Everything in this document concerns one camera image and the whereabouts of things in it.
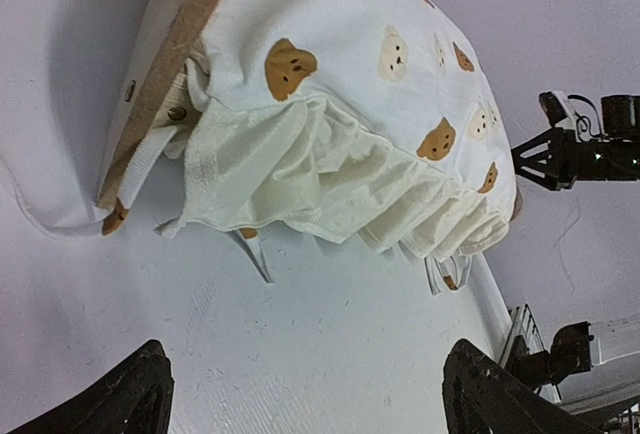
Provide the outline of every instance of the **gray wall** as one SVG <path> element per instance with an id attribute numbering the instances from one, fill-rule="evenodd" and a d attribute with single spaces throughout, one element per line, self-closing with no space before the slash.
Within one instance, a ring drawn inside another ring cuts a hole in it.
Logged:
<path id="1" fill-rule="evenodd" d="M 434 2 L 476 47 L 514 145 L 548 128 L 542 91 L 581 93 L 598 104 L 604 95 L 640 94 L 640 0 Z M 547 342 L 565 324 L 640 310 L 640 184 L 551 193 L 522 180 L 521 189 L 522 217 L 487 255 L 507 303 L 528 302 Z M 638 364 L 576 376 L 563 392 L 575 398 L 637 377 Z"/>

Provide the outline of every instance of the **white bear face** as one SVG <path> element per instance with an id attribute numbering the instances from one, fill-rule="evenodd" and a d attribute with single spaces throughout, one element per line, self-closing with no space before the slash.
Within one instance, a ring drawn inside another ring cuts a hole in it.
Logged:
<path id="1" fill-rule="evenodd" d="M 378 63 L 378 75 L 389 82 L 398 82 L 407 75 L 407 63 L 409 62 L 409 48 L 395 27 L 387 26 L 385 29 L 380 62 Z"/>
<path id="2" fill-rule="evenodd" d="M 467 136 L 475 141 L 482 141 L 487 137 L 487 128 L 489 127 L 489 114 L 482 104 L 479 104 L 478 109 L 471 117 L 469 127 L 467 127 Z"/>
<path id="3" fill-rule="evenodd" d="M 489 114 L 489 122 L 491 123 L 491 127 L 493 129 L 498 129 L 502 121 L 500 119 L 498 107 L 493 103 L 493 101 L 487 101 L 487 113 Z"/>
<path id="4" fill-rule="evenodd" d="M 444 76 L 447 72 L 447 65 L 446 65 L 447 56 L 444 52 L 444 46 L 440 42 L 440 39 L 438 39 L 438 36 L 436 36 L 435 34 L 434 34 L 434 39 L 435 39 L 435 49 L 436 49 L 436 64 L 438 66 L 438 72 L 440 72 L 440 74 Z"/>

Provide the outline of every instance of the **white table surface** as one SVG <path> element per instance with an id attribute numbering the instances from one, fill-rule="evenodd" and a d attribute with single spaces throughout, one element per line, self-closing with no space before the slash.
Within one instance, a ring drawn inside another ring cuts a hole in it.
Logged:
<path id="1" fill-rule="evenodd" d="M 86 222 L 101 147 L 146 0 L 0 0 L 0 157 L 34 212 Z M 147 339 L 176 381 L 172 433 L 446 432 L 442 368 L 466 337 L 499 353 L 510 327 L 484 262 L 430 294 L 421 262 L 263 232 L 267 286 L 226 235 L 152 232 L 179 210 L 163 160 L 125 228 L 61 241 L 0 189 L 0 431 L 85 389 Z"/>

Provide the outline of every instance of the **cable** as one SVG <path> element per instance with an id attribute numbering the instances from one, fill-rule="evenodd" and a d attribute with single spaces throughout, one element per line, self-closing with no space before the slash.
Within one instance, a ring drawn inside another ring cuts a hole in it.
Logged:
<path id="1" fill-rule="evenodd" d="M 591 119 L 588 116 L 583 116 L 576 112 L 576 116 L 578 117 L 578 121 L 576 122 L 576 125 L 578 126 L 578 138 L 580 139 L 580 141 L 585 142 L 584 139 L 582 139 L 581 134 L 588 132 L 593 139 L 598 139 L 600 142 L 602 142 L 606 136 L 604 135 L 604 130 L 602 129 L 602 121 L 600 120 L 600 114 L 598 113 L 598 109 L 596 108 L 595 104 L 591 102 L 589 99 L 587 99 L 586 97 L 581 96 L 579 94 L 571 94 L 570 96 L 567 96 L 567 98 L 569 100 L 584 102 L 585 104 L 589 105 L 591 109 L 593 109 L 593 112 L 595 112 L 596 114 L 596 121 L 598 121 L 599 134 L 594 135 L 593 132 L 591 132 L 591 125 L 592 125 Z M 582 128 L 582 130 L 580 130 L 580 123 L 584 124 L 584 127 Z"/>

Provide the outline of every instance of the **white cloth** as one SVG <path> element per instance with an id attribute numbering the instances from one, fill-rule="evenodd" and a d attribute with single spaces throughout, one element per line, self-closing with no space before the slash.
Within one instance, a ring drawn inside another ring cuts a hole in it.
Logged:
<path id="1" fill-rule="evenodd" d="M 188 73 L 203 115 L 165 235 L 283 220 L 442 260 L 507 233 L 515 174 L 498 109 L 431 1 L 221 0 L 201 39 Z"/>

